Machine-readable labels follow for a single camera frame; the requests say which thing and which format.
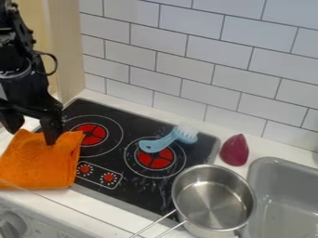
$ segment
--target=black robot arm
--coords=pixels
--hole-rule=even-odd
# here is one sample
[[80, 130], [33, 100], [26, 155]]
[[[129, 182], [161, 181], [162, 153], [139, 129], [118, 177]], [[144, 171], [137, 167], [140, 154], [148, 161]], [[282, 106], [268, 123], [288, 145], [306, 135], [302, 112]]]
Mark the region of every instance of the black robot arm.
[[[46, 144], [52, 145], [63, 131], [62, 104], [47, 92], [47, 77], [58, 62], [51, 54], [33, 50], [34, 44], [18, 5], [0, 0], [0, 122], [14, 134], [24, 115], [39, 119]], [[56, 63], [52, 73], [46, 73], [43, 54]]]

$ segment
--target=subway tile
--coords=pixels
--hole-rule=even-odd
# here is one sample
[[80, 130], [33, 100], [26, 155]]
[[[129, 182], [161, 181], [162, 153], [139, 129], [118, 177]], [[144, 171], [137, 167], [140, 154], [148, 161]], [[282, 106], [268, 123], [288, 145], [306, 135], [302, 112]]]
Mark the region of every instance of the subway tile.
[[318, 59], [256, 48], [250, 70], [318, 85]]
[[252, 47], [189, 36], [190, 58], [247, 69]]
[[318, 58], [318, 31], [300, 28], [293, 53]]
[[178, 95], [180, 92], [181, 79], [161, 73], [155, 73], [132, 67], [130, 69], [130, 83], [159, 92]]
[[318, 29], [318, 1], [268, 0], [264, 20]]
[[205, 117], [205, 105], [203, 103], [158, 92], [154, 93], [153, 107], [200, 121], [203, 121]]
[[235, 110], [240, 93], [217, 86], [183, 80], [181, 96], [185, 99], [192, 99], [214, 106]]
[[179, 7], [191, 7], [192, 0], [148, 0], [148, 2], [154, 2], [158, 4], [168, 4]]
[[285, 102], [243, 94], [238, 112], [259, 116], [276, 122], [300, 126], [307, 109]]
[[132, 25], [131, 44], [171, 54], [184, 55], [187, 36], [150, 27]]
[[80, 12], [102, 16], [102, 0], [79, 0]]
[[205, 121], [260, 137], [266, 120], [254, 116], [208, 106]]
[[105, 78], [85, 73], [85, 88], [99, 93], [106, 93]]
[[222, 40], [289, 52], [296, 31], [296, 27], [226, 17]]
[[105, 17], [158, 26], [159, 5], [139, 0], [104, 0]]
[[213, 84], [262, 97], [274, 98], [280, 78], [217, 66]]
[[83, 53], [104, 58], [104, 41], [91, 36], [82, 35]]
[[218, 38], [223, 16], [180, 7], [162, 6], [160, 28]]
[[93, 73], [103, 77], [128, 82], [128, 66], [90, 56], [83, 56], [83, 59], [84, 71], [86, 73]]
[[194, 0], [193, 8], [227, 15], [260, 19], [264, 0]]
[[277, 99], [318, 109], [318, 86], [283, 80]]
[[158, 53], [157, 71], [161, 73], [210, 84], [213, 68], [211, 63]]
[[309, 130], [268, 122], [263, 138], [318, 152], [318, 133]]
[[81, 32], [104, 39], [129, 43], [129, 23], [87, 14], [80, 15]]
[[154, 70], [155, 52], [144, 48], [106, 41], [106, 59]]
[[152, 91], [138, 86], [107, 79], [107, 94], [149, 107], [152, 106]]
[[318, 131], [318, 111], [317, 110], [314, 110], [314, 109], [308, 110], [306, 119], [302, 127], [309, 130]]

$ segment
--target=orange cloth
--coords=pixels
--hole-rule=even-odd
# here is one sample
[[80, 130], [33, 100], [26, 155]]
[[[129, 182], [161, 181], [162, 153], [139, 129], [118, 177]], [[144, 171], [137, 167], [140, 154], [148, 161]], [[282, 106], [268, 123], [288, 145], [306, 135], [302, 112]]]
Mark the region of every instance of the orange cloth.
[[[21, 129], [0, 158], [0, 188], [57, 189], [73, 184], [82, 131], [65, 132], [47, 146], [43, 133]], [[14, 184], [10, 186], [3, 180]]]

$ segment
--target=metal sink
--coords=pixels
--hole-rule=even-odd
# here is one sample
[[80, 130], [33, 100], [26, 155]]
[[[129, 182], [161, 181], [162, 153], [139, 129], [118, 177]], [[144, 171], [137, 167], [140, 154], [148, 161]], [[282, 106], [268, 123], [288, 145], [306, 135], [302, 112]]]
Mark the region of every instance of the metal sink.
[[245, 238], [318, 237], [318, 170], [278, 158], [261, 158], [247, 178], [258, 207]]

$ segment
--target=blue brush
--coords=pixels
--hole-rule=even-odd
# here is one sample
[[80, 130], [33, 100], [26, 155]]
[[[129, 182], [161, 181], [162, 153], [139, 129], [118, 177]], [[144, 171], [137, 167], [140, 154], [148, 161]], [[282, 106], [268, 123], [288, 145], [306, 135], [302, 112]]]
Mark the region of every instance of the blue brush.
[[175, 126], [165, 137], [157, 140], [141, 140], [139, 147], [148, 153], [160, 152], [173, 141], [180, 140], [186, 144], [193, 144], [198, 140], [198, 131], [191, 126]]

